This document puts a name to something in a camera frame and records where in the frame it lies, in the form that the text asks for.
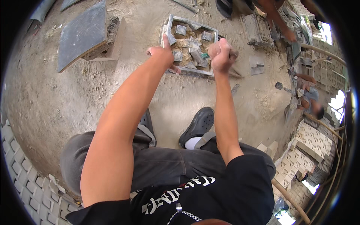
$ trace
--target silver chain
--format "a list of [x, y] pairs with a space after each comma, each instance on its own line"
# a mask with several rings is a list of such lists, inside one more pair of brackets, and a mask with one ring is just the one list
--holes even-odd
[[193, 219], [196, 220], [196, 221], [202, 220], [202, 219], [200, 219], [199, 217], [195, 216], [194, 214], [191, 214], [191, 213], [183, 210], [183, 208], [181, 207], [181, 204], [180, 204], [180, 203], [177, 203], [177, 204], [176, 204], [176, 213], [174, 213], [174, 215], [170, 218], [170, 220], [169, 220], [169, 222], [167, 223], [167, 225], [170, 224], [171, 220], [172, 220], [172, 219], [174, 218], [174, 216], [175, 216], [176, 214], [178, 214], [178, 213], [183, 213], [183, 214], [185, 214], [185, 215], [187, 215], [187, 216], [190, 216], [191, 218], [193, 218]]

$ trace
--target black t-shirt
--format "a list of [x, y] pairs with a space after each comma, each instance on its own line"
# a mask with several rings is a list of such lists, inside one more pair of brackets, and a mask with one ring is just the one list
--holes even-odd
[[[151, 186], [130, 200], [93, 204], [66, 216], [78, 224], [164, 224], [182, 210], [204, 219], [235, 224], [266, 224], [274, 208], [273, 188], [262, 156], [243, 155], [229, 162], [220, 178], [198, 176], [178, 186]], [[176, 214], [171, 225], [196, 222]]]

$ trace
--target glove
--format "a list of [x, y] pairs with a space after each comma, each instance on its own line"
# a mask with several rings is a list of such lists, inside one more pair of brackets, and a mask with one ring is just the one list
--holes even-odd
[[297, 89], [297, 96], [298, 96], [298, 97], [301, 97], [301, 96], [303, 96], [303, 95], [304, 95], [304, 90], [298, 88], [298, 89]]
[[297, 103], [293, 103], [293, 104], [290, 105], [291, 110], [294, 110], [296, 108], [297, 108]]

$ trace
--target gray pants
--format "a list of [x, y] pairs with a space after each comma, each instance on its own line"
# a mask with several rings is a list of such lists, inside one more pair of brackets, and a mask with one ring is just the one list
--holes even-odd
[[[65, 145], [60, 157], [61, 173], [69, 189], [80, 193], [80, 177], [94, 131], [73, 136]], [[149, 148], [151, 138], [137, 129], [132, 143], [134, 151], [134, 174], [131, 192], [151, 185], [179, 185], [196, 176], [220, 177], [225, 163], [216, 146], [216, 137], [201, 149]], [[264, 152], [240, 143], [244, 154], [264, 157], [270, 178], [275, 176], [275, 165]]]

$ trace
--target foot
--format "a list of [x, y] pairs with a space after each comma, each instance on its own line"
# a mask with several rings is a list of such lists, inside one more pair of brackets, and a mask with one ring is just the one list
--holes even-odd
[[185, 143], [194, 137], [202, 137], [209, 132], [214, 124], [214, 110], [210, 107], [200, 109], [194, 116], [189, 127], [179, 138], [179, 145], [185, 148]]
[[151, 116], [150, 116], [150, 111], [149, 108], [146, 109], [144, 115], [141, 117], [139, 124], [144, 125], [145, 127], [147, 127], [149, 129], [149, 131], [154, 135], [154, 129], [153, 129], [153, 123], [151, 122]]

